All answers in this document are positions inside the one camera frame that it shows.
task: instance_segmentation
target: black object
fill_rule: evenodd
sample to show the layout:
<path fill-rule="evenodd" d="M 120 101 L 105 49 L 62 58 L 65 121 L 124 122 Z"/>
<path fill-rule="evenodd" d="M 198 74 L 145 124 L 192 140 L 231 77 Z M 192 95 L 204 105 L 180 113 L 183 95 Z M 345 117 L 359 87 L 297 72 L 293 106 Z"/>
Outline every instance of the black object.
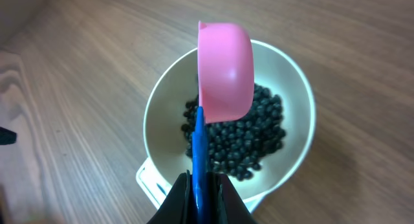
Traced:
<path fill-rule="evenodd" d="M 17 133 L 0 127 L 0 145 L 14 144 L 17 140 Z"/>
<path fill-rule="evenodd" d="M 180 174 L 157 213 L 147 224 L 197 224 L 192 175 Z M 207 173 L 211 224 L 256 224 L 225 174 Z"/>

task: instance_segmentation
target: table surface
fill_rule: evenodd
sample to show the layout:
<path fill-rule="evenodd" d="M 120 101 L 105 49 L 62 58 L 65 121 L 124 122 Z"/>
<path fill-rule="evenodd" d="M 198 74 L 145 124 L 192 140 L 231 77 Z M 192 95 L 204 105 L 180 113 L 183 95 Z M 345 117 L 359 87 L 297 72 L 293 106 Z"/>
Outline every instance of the table surface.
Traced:
<path fill-rule="evenodd" d="M 197 22 L 232 21 L 303 69 L 312 148 L 258 223 L 412 223 L 414 0 L 48 0 L 0 52 L 3 210 L 16 223 L 146 223 L 135 182 L 160 75 Z"/>

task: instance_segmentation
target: kitchen scale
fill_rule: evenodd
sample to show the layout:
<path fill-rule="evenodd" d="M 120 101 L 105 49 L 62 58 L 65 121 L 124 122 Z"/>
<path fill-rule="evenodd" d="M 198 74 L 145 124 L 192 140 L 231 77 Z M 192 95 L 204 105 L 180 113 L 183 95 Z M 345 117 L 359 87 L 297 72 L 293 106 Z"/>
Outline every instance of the kitchen scale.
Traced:
<path fill-rule="evenodd" d="M 140 185 L 157 210 L 171 190 L 171 185 L 169 185 L 158 173 L 150 158 L 147 158 L 136 172 L 136 182 Z M 263 198 L 264 197 L 260 197 L 259 199 L 246 202 L 245 205 L 248 211 L 253 213 Z"/>

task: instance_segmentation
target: measuring cup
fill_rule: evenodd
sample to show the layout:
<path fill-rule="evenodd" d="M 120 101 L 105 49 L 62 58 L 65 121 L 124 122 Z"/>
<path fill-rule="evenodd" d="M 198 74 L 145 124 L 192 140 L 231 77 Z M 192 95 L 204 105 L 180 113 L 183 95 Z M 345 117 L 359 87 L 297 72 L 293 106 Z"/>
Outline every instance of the measuring cup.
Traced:
<path fill-rule="evenodd" d="M 253 51 L 246 31 L 233 23 L 199 22 L 199 108 L 193 132 L 193 194 L 197 223 L 209 223 L 208 134 L 205 124 L 237 120 L 253 102 Z"/>

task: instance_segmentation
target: white bowl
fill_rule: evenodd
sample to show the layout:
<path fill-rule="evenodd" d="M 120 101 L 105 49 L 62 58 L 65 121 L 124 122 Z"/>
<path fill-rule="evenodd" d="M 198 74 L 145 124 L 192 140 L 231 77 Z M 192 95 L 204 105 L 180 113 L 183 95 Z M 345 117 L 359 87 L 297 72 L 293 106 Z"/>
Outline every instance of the white bowl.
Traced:
<path fill-rule="evenodd" d="M 253 178 L 239 182 L 229 176 L 244 202 L 262 198 L 282 185 L 305 158 L 316 125 L 316 108 L 311 87 L 298 65 L 285 53 L 266 43 L 252 40 L 254 81 L 268 87 L 282 99 L 287 136 L 284 147 L 262 158 L 262 169 Z M 171 65 L 155 85 L 144 116 L 147 154 L 165 180 L 173 185 L 179 174 L 191 171 L 191 159 L 180 127 L 185 103 L 197 96 L 197 49 Z"/>

